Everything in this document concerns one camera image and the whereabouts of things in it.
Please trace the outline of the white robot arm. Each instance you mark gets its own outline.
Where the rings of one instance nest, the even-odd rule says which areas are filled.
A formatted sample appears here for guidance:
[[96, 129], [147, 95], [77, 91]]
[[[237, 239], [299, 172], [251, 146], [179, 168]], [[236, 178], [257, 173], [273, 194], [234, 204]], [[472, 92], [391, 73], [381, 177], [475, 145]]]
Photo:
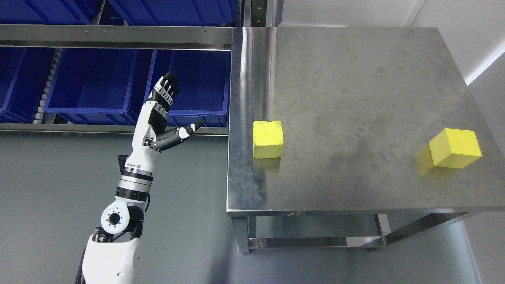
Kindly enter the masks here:
[[166, 130], [166, 121], [180, 92], [172, 72], [161, 76], [141, 107], [132, 139], [132, 153], [119, 155], [120, 178], [115, 200], [102, 212], [81, 257], [76, 284], [133, 284], [141, 267], [141, 236], [150, 205], [154, 163], [163, 151], [188, 140], [203, 120]]

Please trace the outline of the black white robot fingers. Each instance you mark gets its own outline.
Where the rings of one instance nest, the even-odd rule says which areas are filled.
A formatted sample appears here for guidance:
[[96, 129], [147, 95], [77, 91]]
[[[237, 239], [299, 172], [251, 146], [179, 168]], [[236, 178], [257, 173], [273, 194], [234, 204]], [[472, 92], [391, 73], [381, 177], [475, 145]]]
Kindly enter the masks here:
[[156, 102], [164, 108], [166, 112], [169, 112], [179, 92], [180, 89], [177, 76], [172, 71], [169, 71], [160, 77], [154, 84], [148, 96], [148, 100]]

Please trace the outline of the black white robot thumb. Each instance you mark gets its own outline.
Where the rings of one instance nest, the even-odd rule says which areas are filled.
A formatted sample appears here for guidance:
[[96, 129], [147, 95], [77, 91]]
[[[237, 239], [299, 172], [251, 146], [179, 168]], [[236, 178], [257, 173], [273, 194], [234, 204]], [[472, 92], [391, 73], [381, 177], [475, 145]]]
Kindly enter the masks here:
[[204, 119], [200, 119], [184, 127], [173, 128], [169, 131], [165, 131], [164, 133], [156, 135], [151, 147], [158, 152], [163, 152], [178, 146], [188, 140], [189, 137], [191, 137], [203, 124]]

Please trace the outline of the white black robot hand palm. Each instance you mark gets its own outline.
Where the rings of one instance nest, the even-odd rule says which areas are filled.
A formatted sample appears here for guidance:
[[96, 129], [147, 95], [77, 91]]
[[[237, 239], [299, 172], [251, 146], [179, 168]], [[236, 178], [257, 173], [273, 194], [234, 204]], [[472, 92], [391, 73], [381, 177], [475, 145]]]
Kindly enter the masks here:
[[169, 112], [158, 102], [146, 101], [142, 105], [132, 139], [133, 153], [148, 148], [163, 151], [155, 145], [155, 140], [165, 132], [168, 115]]

